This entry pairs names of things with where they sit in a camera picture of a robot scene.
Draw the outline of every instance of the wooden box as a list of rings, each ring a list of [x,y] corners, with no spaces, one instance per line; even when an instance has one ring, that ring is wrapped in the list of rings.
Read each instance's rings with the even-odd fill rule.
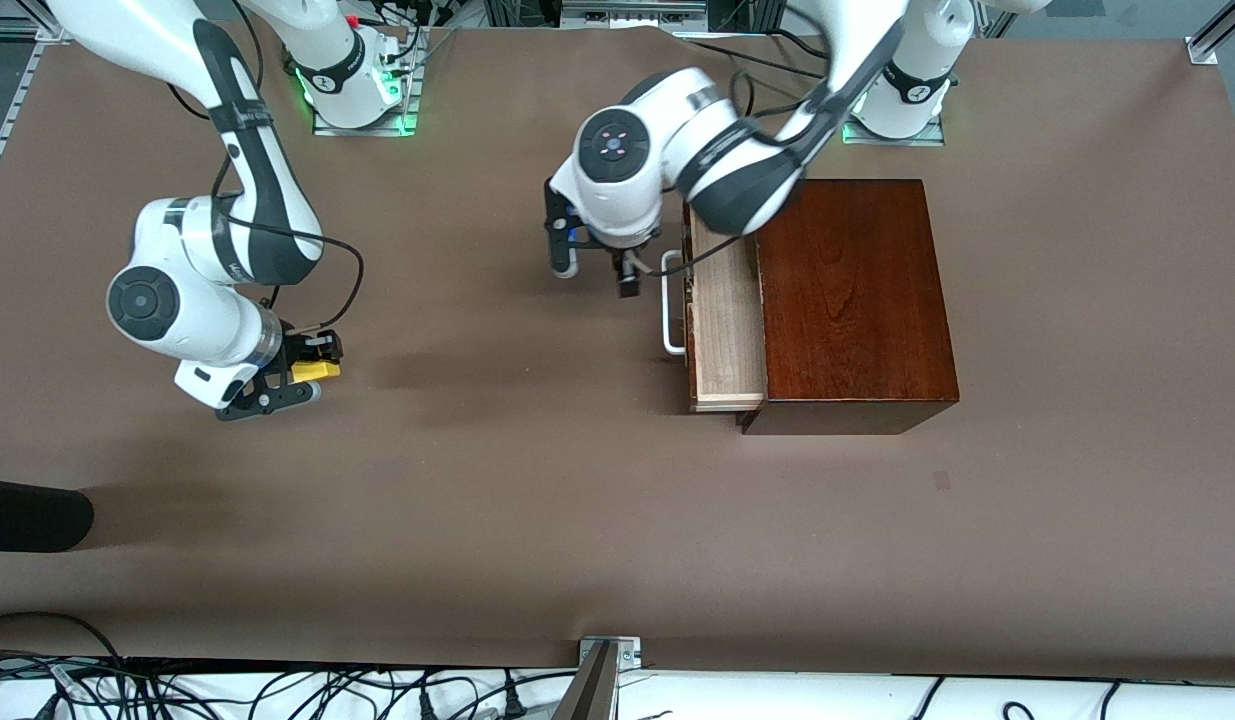
[[[727,238],[687,220],[685,256]],[[902,433],[960,400],[921,182],[809,182],[685,278],[692,409]]]

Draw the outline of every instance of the yellow object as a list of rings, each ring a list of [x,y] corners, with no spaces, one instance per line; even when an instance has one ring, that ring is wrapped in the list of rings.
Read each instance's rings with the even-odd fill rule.
[[[310,361],[310,363],[293,363],[294,383],[320,382],[324,378],[335,378],[341,374],[342,366],[329,363],[327,359]]]

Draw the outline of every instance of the table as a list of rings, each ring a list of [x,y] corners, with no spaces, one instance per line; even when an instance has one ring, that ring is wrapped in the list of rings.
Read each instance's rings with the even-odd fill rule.
[[[0,479],[90,488],[99,529],[0,556],[0,611],[128,655],[564,664],[638,634],[695,669],[1235,676],[1235,122],[1179,42],[974,42],[946,149],[815,161],[927,191],[963,400],[894,438],[689,415],[653,288],[550,274],[541,179],[580,121],[657,70],[726,82],[721,56],[462,31],[420,135],[384,141],[310,137],[266,47],[303,188],[369,263],[345,374],[221,425],[109,327],[137,210],[206,191],[220,147],[51,47],[0,167]],[[329,314],[352,268],[331,249],[279,310]]]

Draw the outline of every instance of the metal handle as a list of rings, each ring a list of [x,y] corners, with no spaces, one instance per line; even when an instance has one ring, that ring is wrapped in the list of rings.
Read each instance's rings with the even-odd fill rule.
[[[678,249],[667,249],[662,254],[662,273],[669,269],[667,264],[672,258],[684,258],[684,252]],[[671,342],[671,278],[667,274],[662,275],[662,347],[666,348],[669,354],[684,354],[687,347],[679,346]]]

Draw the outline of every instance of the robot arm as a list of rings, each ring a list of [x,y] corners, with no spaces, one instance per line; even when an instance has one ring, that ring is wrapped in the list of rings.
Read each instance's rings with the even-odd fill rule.
[[[401,101],[398,77],[405,53],[399,41],[372,27],[352,27],[337,0],[242,1],[283,40],[306,96],[329,123],[364,127]],[[410,44],[415,42],[412,36]]]
[[[983,0],[1010,14],[1034,14],[1051,0]],[[955,61],[974,32],[968,0],[911,0],[902,46],[853,115],[869,132],[890,140],[914,137],[937,114],[951,88]]]
[[[301,282],[324,253],[324,243],[298,237],[317,237],[319,222],[238,47],[193,0],[54,0],[53,10],[93,53],[200,101],[243,184],[228,198],[156,200],[141,210],[131,259],[110,283],[111,322],[137,345],[182,359],[174,383],[222,419],[232,419],[227,410],[269,414],[316,400],[314,383],[283,382],[283,391],[269,393],[264,370],[288,373],[291,361],[316,359],[321,350],[329,351],[321,359],[335,363],[335,336],[289,337],[273,311],[233,289]],[[316,350],[306,351],[311,342]],[[274,395],[261,405],[277,408],[241,405],[259,372],[248,403]]]
[[[697,68],[645,79],[592,115],[545,188],[555,273],[576,274],[578,249],[608,249],[622,296],[635,295],[636,254],[657,236],[663,182],[676,184],[713,231],[739,236],[762,227],[892,58],[905,10],[906,0],[823,0],[826,75],[776,137],[737,117]],[[576,240],[580,227],[589,242]]]

